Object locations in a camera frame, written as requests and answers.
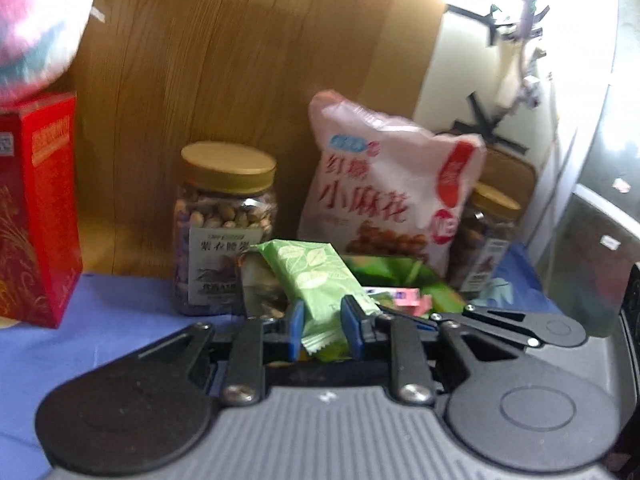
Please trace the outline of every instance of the red candy box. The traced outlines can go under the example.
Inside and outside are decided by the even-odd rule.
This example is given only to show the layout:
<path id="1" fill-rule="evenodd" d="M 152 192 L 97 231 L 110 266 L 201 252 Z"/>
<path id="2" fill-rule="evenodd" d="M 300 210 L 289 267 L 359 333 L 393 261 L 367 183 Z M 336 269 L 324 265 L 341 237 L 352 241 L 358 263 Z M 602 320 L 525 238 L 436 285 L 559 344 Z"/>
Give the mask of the red candy box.
<path id="1" fill-rule="evenodd" d="M 0 316 L 55 328 L 80 273 L 76 97 L 0 107 Z"/>

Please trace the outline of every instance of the green wrapper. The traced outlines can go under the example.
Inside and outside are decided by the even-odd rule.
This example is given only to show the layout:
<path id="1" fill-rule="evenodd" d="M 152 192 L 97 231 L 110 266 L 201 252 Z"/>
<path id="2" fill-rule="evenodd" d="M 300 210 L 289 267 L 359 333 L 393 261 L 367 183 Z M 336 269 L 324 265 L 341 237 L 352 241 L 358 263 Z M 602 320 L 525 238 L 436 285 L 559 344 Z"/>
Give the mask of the green wrapper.
<path id="1" fill-rule="evenodd" d="M 419 288 L 431 296 L 432 312 L 462 312 L 465 300 L 437 273 L 420 260 L 397 256 L 343 256 L 354 277 L 363 286 Z"/>
<path id="2" fill-rule="evenodd" d="M 302 344 L 309 354 L 343 341 L 340 302 L 353 296 L 365 313 L 379 311 L 330 244 L 272 240 L 256 246 L 289 301 L 306 305 Z"/>

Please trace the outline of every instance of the table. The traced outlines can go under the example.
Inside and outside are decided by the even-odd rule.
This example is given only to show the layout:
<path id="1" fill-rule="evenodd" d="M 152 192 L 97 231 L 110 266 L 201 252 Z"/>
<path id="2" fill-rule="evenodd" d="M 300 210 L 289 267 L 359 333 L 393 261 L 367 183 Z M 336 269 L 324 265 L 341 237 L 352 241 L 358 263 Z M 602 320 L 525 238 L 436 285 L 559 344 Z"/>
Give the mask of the table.
<path id="1" fill-rule="evenodd" d="M 194 322 L 173 312 L 171 294 L 164 280 L 84 274 L 58 330 L 25 323 L 0 330 L 0 480 L 50 471 L 33 429 L 49 391 Z"/>

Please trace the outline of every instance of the snack bag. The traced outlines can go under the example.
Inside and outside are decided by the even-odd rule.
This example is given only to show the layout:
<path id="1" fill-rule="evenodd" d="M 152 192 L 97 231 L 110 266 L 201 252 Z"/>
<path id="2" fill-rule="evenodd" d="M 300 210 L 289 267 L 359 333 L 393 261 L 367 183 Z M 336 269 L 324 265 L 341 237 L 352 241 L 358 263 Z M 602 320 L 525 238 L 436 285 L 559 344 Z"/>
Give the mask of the snack bag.
<path id="1" fill-rule="evenodd" d="M 315 95 L 309 118 L 322 157 L 298 237 L 342 254 L 421 258 L 443 276 L 484 164 L 481 137 L 435 136 L 334 91 Z"/>
<path id="2" fill-rule="evenodd" d="M 309 355 L 345 341 L 340 324 L 340 302 L 345 296 L 353 296 L 367 315 L 380 312 L 331 245 L 271 240 L 255 248 L 289 301 L 305 302 L 302 345 Z"/>

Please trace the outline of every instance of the pink plush toy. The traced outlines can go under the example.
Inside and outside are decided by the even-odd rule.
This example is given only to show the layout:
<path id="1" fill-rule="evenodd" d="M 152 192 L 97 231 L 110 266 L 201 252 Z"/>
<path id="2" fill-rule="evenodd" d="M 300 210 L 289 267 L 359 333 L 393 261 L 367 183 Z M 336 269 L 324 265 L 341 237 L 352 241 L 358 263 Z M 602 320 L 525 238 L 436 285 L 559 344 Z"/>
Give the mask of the pink plush toy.
<path id="1" fill-rule="evenodd" d="M 0 0 L 0 106 L 43 89 L 69 67 L 94 0 Z"/>

